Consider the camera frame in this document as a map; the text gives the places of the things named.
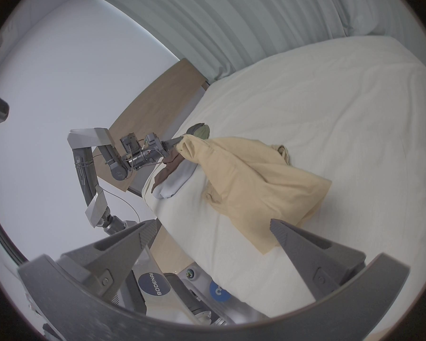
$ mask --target gray curtain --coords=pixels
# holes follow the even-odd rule
[[[211,83],[273,54],[352,35],[391,35],[426,65],[400,0],[106,0]]]

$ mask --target white bed sheet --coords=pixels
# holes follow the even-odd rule
[[[284,144],[295,167],[333,184],[303,228],[411,266],[375,331],[394,324],[426,281],[426,67],[395,39],[352,37],[269,57],[214,83],[177,135]],[[259,253],[201,199],[200,166],[178,191],[144,198],[167,231],[221,287],[268,316],[314,301],[280,247]]]

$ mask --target curtain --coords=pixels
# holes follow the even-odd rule
[[[344,37],[333,0],[106,0],[211,83],[273,54]]]

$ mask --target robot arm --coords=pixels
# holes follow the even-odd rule
[[[104,231],[112,235],[125,229],[128,222],[123,222],[110,214],[106,197],[98,184],[93,161],[93,146],[98,147],[106,160],[112,177],[116,180],[124,180],[130,171],[156,164],[161,157],[169,156],[170,149],[181,139],[182,137],[179,137],[164,142],[151,133],[145,137],[145,146],[142,148],[136,136],[131,133],[120,139],[126,150],[126,154],[120,157],[109,130],[105,128],[71,130],[68,134],[68,143],[73,150],[79,183],[88,206],[85,214],[90,224],[93,227],[103,227]]]

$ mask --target blue circular logo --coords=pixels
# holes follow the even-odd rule
[[[152,296],[164,296],[169,293],[170,284],[164,276],[158,273],[145,273],[137,281],[139,287]]]
[[[210,283],[210,294],[213,297],[213,299],[218,302],[225,302],[231,297],[228,291],[225,291],[224,289],[222,289],[214,281]]]

